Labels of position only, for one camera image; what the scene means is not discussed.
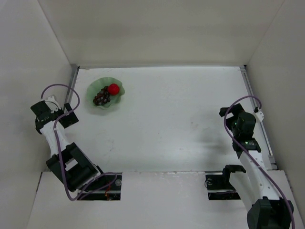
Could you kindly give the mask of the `dark red fake grape bunch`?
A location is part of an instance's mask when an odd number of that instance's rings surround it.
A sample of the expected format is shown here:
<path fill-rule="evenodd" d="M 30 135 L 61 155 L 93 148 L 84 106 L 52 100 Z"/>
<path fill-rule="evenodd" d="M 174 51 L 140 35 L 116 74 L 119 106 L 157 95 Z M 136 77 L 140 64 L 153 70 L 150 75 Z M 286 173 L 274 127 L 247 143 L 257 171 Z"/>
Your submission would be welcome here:
<path fill-rule="evenodd" d="M 111 101 L 110 94 L 107 91 L 108 86 L 102 88 L 93 99 L 95 106 L 104 106 Z"/>

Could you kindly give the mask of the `red fake pomegranate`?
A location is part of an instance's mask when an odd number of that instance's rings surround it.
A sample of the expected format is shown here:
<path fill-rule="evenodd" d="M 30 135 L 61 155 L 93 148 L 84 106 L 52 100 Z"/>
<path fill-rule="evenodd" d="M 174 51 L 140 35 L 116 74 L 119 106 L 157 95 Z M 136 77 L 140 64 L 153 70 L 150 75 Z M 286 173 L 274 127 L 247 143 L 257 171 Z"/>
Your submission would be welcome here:
<path fill-rule="evenodd" d="M 119 85 L 112 83 L 108 86 L 107 91 L 110 95 L 117 95 L 120 92 Z"/>

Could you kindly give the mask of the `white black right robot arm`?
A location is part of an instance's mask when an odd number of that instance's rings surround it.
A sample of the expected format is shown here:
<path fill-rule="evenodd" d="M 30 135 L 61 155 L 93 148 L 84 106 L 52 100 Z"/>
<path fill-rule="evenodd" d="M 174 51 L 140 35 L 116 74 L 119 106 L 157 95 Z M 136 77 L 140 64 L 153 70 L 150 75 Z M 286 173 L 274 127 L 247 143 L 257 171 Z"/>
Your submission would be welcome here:
<path fill-rule="evenodd" d="M 261 148 L 253 137 L 257 123 L 264 119 L 259 108 L 246 112 L 241 104 L 223 107 L 219 115 L 232 138 L 240 166 L 232 169 L 228 182 L 234 187 L 247 210 L 250 229 L 292 229 L 294 207 L 267 174 Z"/>

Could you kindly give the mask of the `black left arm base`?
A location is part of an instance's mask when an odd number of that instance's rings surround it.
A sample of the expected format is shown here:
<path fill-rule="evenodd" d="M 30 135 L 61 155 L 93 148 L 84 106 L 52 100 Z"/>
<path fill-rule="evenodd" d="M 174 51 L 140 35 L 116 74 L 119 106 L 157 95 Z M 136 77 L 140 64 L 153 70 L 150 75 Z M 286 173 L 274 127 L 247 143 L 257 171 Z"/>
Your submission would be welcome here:
<path fill-rule="evenodd" d="M 118 201 L 121 200 L 122 173 L 108 174 L 88 186 L 77 200 Z"/>

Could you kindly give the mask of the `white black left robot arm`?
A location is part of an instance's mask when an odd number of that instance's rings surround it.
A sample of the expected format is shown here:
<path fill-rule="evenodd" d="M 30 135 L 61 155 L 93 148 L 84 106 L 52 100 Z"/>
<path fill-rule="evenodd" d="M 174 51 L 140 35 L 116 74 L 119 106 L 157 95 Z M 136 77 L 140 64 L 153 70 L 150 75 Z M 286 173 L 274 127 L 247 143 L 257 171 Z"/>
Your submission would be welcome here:
<path fill-rule="evenodd" d="M 74 112 L 66 114 L 56 125 L 58 139 L 54 133 L 54 123 L 58 117 L 64 114 L 64 110 L 56 101 L 54 95 L 34 104 L 30 109 L 36 115 L 35 128 L 37 132 L 43 135 L 50 147 L 51 156 L 46 161 L 50 171 L 62 181 L 60 157 L 57 144 L 61 147 L 61 156 L 63 159 L 63 167 L 66 176 L 67 188 L 74 192 L 80 189 L 90 181 L 97 179 L 102 171 L 96 166 L 73 142 L 69 143 L 65 129 L 77 123 L 79 119 Z"/>

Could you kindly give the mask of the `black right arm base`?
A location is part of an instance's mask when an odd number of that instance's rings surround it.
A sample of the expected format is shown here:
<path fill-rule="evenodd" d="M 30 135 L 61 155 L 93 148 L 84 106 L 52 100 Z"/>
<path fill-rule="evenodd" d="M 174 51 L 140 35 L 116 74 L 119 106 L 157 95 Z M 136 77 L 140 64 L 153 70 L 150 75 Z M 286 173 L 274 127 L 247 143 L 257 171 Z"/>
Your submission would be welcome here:
<path fill-rule="evenodd" d="M 240 200 L 239 194 L 224 180 L 223 174 L 206 173 L 204 186 L 209 200 Z"/>

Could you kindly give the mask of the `green glass fruit bowl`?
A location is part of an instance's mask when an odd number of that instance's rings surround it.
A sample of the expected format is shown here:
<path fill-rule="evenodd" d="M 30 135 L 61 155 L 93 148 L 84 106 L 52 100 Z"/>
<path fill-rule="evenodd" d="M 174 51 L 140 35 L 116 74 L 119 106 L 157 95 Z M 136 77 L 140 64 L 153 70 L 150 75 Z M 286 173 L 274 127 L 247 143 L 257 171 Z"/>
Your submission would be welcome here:
<path fill-rule="evenodd" d="M 103 77 L 88 86 L 85 98 L 93 107 L 108 109 L 118 105 L 124 94 L 125 89 L 121 81 L 112 77 Z"/>

